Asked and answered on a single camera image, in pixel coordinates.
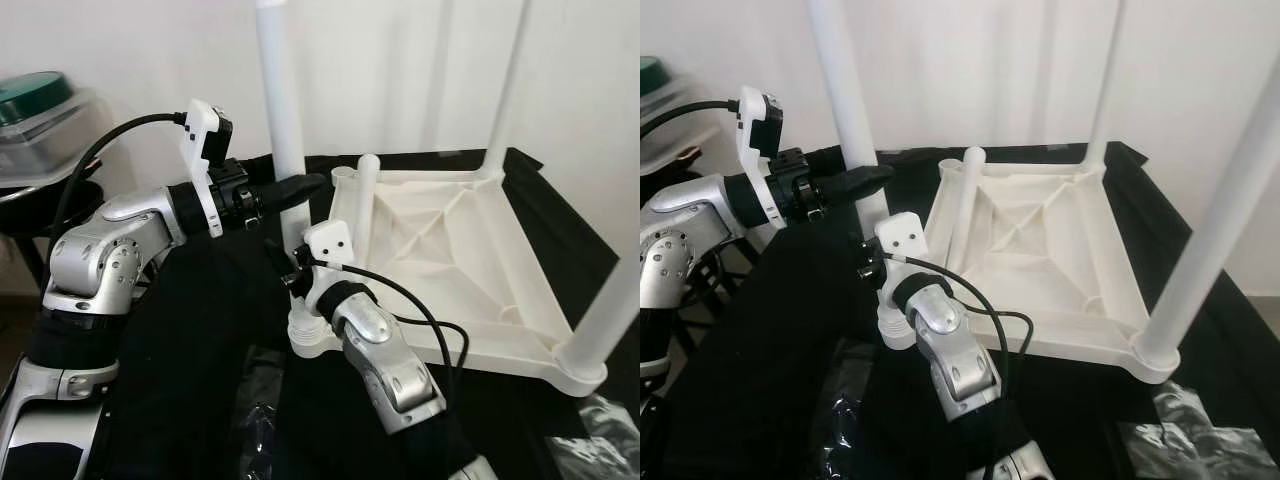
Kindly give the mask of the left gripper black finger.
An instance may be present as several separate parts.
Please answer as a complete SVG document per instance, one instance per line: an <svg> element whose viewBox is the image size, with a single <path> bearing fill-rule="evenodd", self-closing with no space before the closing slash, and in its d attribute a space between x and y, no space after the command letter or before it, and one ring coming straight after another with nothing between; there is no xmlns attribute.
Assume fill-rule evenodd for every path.
<svg viewBox="0 0 1280 480"><path fill-rule="evenodd" d="M328 186L323 174L291 175L262 186L262 209L293 209Z"/></svg>
<svg viewBox="0 0 1280 480"><path fill-rule="evenodd" d="M820 178L826 198L865 198L883 189L893 179L893 168L864 165Z"/></svg>

